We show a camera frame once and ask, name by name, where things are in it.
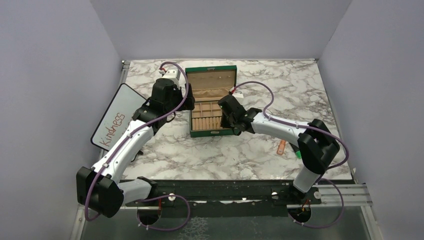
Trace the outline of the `aluminium frame rail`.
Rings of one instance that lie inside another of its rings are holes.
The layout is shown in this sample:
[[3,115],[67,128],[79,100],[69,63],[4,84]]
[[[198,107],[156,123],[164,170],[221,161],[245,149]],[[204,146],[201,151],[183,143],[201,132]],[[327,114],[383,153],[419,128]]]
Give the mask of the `aluminium frame rail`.
[[73,240],[379,240],[372,199],[364,184],[320,185],[321,204],[311,208],[310,227],[271,216],[161,218],[164,231],[140,225],[135,207],[123,207],[113,218],[86,222],[80,209]]

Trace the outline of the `orange highlighter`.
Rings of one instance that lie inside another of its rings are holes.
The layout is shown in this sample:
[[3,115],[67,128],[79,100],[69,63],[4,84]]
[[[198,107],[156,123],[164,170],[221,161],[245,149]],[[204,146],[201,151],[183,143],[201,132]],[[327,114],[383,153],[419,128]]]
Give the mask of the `orange highlighter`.
[[284,152],[285,152],[285,147],[286,147],[286,141],[285,140],[281,140],[280,142],[279,142],[279,145],[278,145],[278,148],[277,148],[277,151],[276,151],[276,154],[277,155],[279,155],[279,156],[282,156],[283,154],[284,154]]

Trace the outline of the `green black highlighter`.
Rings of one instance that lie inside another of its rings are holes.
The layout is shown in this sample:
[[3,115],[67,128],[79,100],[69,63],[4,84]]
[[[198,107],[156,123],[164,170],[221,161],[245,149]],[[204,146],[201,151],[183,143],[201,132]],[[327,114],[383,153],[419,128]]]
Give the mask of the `green black highlighter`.
[[298,159],[301,159],[301,158],[302,158],[302,156],[301,156],[301,152],[300,152],[300,150],[299,150],[299,149],[295,149],[295,150],[294,150],[294,153],[295,153],[295,155],[296,155],[296,157],[297,157]]

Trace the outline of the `black mounting rail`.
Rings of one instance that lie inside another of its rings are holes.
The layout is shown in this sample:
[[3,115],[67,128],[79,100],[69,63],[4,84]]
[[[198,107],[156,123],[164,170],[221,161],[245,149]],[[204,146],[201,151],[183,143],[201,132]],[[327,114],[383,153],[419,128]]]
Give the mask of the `black mounting rail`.
[[185,199],[191,217],[287,217],[290,208],[321,204],[318,193],[316,187],[296,193],[290,180],[157,180],[150,196],[163,196],[161,200],[134,200],[125,206],[149,214],[160,210],[162,218],[184,218]]

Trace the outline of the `green jewelry box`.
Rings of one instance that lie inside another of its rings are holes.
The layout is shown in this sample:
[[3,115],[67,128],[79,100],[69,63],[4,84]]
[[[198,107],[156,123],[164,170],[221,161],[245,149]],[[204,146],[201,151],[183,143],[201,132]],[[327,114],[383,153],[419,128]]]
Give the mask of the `green jewelry box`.
[[236,65],[188,67],[185,74],[195,99],[189,112],[189,134],[192,138],[229,136],[233,130],[221,126],[222,110],[218,101],[237,85]]

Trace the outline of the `white dry-erase board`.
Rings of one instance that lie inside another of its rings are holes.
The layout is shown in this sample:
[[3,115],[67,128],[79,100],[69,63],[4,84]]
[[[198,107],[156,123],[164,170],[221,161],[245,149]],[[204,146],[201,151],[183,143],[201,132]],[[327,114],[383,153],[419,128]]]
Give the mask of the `white dry-erase board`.
[[146,98],[122,83],[98,123],[90,142],[109,151],[127,130],[135,111],[146,102]]

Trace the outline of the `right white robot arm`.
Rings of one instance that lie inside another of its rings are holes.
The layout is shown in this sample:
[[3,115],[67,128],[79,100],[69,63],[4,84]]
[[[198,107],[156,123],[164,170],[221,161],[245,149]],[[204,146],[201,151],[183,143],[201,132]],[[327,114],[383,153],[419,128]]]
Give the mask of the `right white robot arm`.
[[258,108],[246,110],[230,94],[220,99],[218,105],[223,113],[221,126],[233,129],[235,135],[242,132],[263,134],[298,147],[303,167],[288,190],[289,199],[296,204],[308,198],[308,191],[326,172],[340,150],[334,135],[321,120],[304,123],[265,116]]

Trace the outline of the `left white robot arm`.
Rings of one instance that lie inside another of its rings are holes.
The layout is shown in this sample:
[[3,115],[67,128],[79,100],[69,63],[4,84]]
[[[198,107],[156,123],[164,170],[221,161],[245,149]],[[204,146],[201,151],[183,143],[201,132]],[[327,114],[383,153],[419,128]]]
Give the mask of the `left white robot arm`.
[[122,204],[140,200],[152,205],[157,191],[149,180],[137,178],[121,183],[122,175],[139,150],[159,129],[168,123],[168,116],[193,110],[195,98],[192,86],[185,83],[185,92],[177,80],[159,78],[151,96],[135,110],[123,135],[108,153],[91,168],[82,166],[76,173],[78,203],[84,205],[84,217],[93,221],[100,215],[113,217]]

